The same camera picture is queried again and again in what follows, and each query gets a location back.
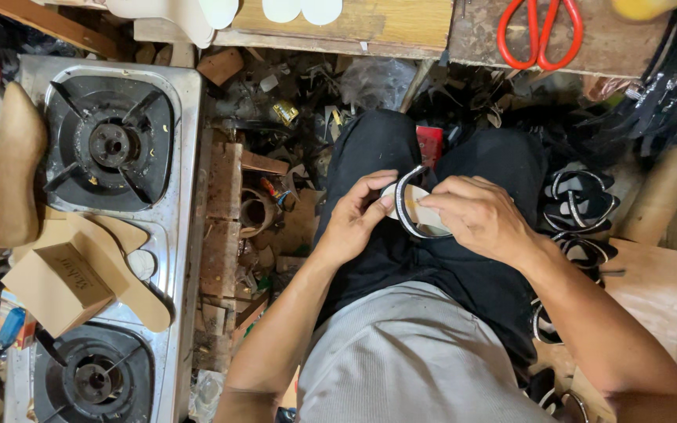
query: gas stove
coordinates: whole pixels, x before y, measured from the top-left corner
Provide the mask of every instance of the gas stove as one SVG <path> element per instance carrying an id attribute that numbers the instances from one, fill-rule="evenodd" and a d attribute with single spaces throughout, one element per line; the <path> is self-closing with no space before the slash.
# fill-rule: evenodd
<path id="1" fill-rule="evenodd" d="M 51 56 L 23 56 L 20 69 L 50 134 L 36 187 L 53 208 L 148 232 L 141 250 L 156 271 L 146 282 L 172 324 L 152 333 L 116 302 L 53 345 L 10 349 L 5 422 L 31 422 L 31 404 L 39 421 L 180 421 L 202 232 L 193 201 L 207 187 L 206 161 L 197 169 L 202 78 L 194 69 Z"/>

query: hand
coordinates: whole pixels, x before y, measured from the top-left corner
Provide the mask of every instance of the hand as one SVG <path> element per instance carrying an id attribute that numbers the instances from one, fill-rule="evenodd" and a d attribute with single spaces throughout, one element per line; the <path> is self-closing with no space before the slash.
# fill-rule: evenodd
<path id="1" fill-rule="evenodd" d="M 393 196 L 371 201 L 377 198 L 378 190 L 398 177 L 397 170 L 380 170 L 360 178 L 336 203 L 313 255 L 321 255 L 321 262 L 336 267 L 360 255 L 370 240 L 372 229 L 390 211 Z"/>
<path id="2" fill-rule="evenodd" d="M 419 204 L 437 209 L 460 245 L 515 269 L 528 265 L 548 239 L 529 227 L 503 188 L 480 176 L 448 177 Z"/>

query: scissors handle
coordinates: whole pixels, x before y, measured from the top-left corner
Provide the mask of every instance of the scissors handle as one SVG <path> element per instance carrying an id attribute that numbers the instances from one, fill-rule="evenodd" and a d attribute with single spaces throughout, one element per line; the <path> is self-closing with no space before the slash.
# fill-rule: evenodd
<path id="1" fill-rule="evenodd" d="M 545 18 L 545 24 L 542 26 L 540 34 L 539 24 L 537 22 L 537 0 L 527 0 L 527 19 L 529 22 L 529 36 L 530 36 L 530 59 L 527 62 L 520 62 L 516 60 L 509 51 L 508 45 L 505 43 L 505 30 L 509 25 L 509 21 L 516 9 L 522 4 L 524 0 L 513 0 L 503 12 L 498 23 L 498 51 L 503 57 L 505 63 L 514 69 L 528 69 L 534 64 L 546 71 L 555 71 L 566 65 L 576 57 L 578 49 L 581 46 L 581 41 L 584 37 L 584 23 L 581 20 L 581 15 L 578 13 L 578 7 L 574 0 L 551 0 L 548 15 Z M 566 9 L 571 17 L 571 22 L 574 27 L 573 41 L 568 53 L 557 63 L 550 63 L 545 57 L 545 52 L 548 49 L 550 41 L 550 32 L 553 30 L 553 23 L 558 14 L 558 7 L 560 2 L 566 5 Z"/>
<path id="2" fill-rule="evenodd" d="M 505 30 L 509 26 L 511 16 L 514 15 L 516 9 L 522 4 L 523 0 L 513 0 L 503 12 L 498 23 L 498 50 L 503 60 L 514 69 L 528 69 L 537 62 L 537 55 L 539 54 L 539 24 L 537 23 L 537 0 L 527 0 L 527 19 L 529 21 L 529 44 L 530 44 L 530 58 L 527 62 L 519 62 L 516 60 L 511 52 L 509 46 L 505 43 Z"/>
<path id="3" fill-rule="evenodd" d="M 563 4 L 566 5 L 566 10 L 569 12 L 571 23 L 574 28 L 573 41 L 571 42 L 568 53 L 566 53 L 566 55 L 557 63 L 550 63 L 548 58 L 545 57 L 545 52 L 547 51 L 548 43 L 550 42 L 550 33 L 553 30 L 555 17 L 558 15 L 558 6 L 560 5 L 560 2 L 561 0 L 552 0 L 550 2 L 550 8 L 548 9 L 547 17 L 545 18 L 545 24 L 542 26 L 542 35 L 539 38 L 537 65 L 545 71 L 557 71 L 571 63 L 574 57 L 576 57 L 579 47 L 581 47 L 581 40 L 584 38 L 584 22 L 581 20 L 581 15 L 578 13 L 576 3 L 574 3 L 574 0 L 563 0 Z"/>

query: stove burner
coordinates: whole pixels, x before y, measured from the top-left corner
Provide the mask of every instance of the stove burner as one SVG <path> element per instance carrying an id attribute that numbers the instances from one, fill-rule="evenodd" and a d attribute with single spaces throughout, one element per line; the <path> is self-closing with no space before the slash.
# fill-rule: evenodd
<path id="1" fill-rule="evenodd" d="M 49 423 L 150 420 L 153 358 L 145 342 L 118 327 L 86 323 L 56 340 L 62 367 L 36 345 L 34 410 Z"/>
<path id="2" fill-rule="evenodd" d="M 150 83 L 76 76 L 51 82 L 43 191 L 78 206 L 139 212 L 163 197 L 174 111 Z"/>
<path id="3" fill-rule="evenodd" d="M 134 134 L 113 123 L 103 123 L 90 134 L 90 156 L 100 165 L 119 168 L 135 159 L 138 142 Z"/>

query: gray shirt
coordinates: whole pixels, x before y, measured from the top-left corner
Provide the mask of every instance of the gray shirt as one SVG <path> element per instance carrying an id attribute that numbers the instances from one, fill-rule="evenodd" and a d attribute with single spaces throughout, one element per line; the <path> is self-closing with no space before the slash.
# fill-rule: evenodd
<path id="1" fill-rule="evenodd" d="M 423 282 L 371 293 L 318 328 L 297 395 L 304 423 L 555 422 L 517 388 L 490 327 Z"/>

